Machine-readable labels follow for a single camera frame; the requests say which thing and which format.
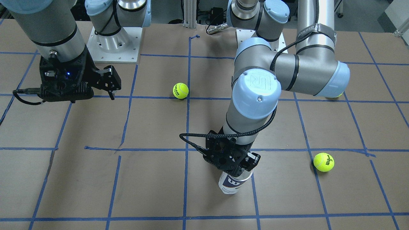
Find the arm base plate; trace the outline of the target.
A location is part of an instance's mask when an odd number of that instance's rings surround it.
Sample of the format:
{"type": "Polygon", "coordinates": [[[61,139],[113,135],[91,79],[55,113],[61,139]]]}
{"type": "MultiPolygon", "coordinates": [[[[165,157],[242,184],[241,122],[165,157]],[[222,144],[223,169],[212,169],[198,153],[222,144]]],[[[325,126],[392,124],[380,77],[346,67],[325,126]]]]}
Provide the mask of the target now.
{"type": "Polygon", "coordinates": [[[143,29],[123,27],[116,35],[96,35],[92,28],[88,51],[95,63],[136,64],[138,62],[143,29]]]}
{"type": "Polygon", "coordinates": [[[280,51],[282,48],[286,47],[283,34],[280,35],[279,39],[273,42],[268,42],[264,38],[253,36],[255,34],[254,30],[236,30],[236,40],[237,40],[237,51],[236,55],[243,52],[245,49],[256,45],[262,45],[270,48],[272,51],[280,51]]]}

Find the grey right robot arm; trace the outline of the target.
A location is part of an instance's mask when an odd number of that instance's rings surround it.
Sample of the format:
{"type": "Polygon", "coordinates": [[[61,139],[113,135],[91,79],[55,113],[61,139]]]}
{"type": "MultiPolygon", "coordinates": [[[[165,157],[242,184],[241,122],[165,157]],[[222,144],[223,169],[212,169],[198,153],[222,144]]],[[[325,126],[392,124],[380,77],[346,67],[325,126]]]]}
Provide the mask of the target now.
{"type": "MultiPolygon", "coordinates": [[[[39,88],[16,89],[20,102],[37,106],[45,102],[88,100],[93,88],[111,100],[121,90],[121,78],[112,65],[96,67],[71,12],[69,0],[2,0],[41,54],[39,88]]],[[[131,44],[126,27],[151,24],[149,0],[86,0],[85,9],[103,51],[116,53],[131,44]]]]}

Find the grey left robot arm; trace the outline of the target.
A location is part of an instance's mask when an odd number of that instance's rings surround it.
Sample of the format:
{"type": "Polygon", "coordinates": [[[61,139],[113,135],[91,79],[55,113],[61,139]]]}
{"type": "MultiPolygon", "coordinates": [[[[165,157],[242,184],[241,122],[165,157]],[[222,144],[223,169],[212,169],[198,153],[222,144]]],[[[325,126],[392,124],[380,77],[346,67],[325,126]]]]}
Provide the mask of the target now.
{"type": "Polygon", "coordinates": [[[254,30],[236,52],[231,101],[219,133],[210,131],[203,159],[238,177],[257,166],[250,148],[275,116],[283,90],[336,98],[350,80],[349,67],[335,59],[333,0],[300,0],[295,42],[278,49],[289,7],[282,0],[231,0],[227,22],[254,30]]]}

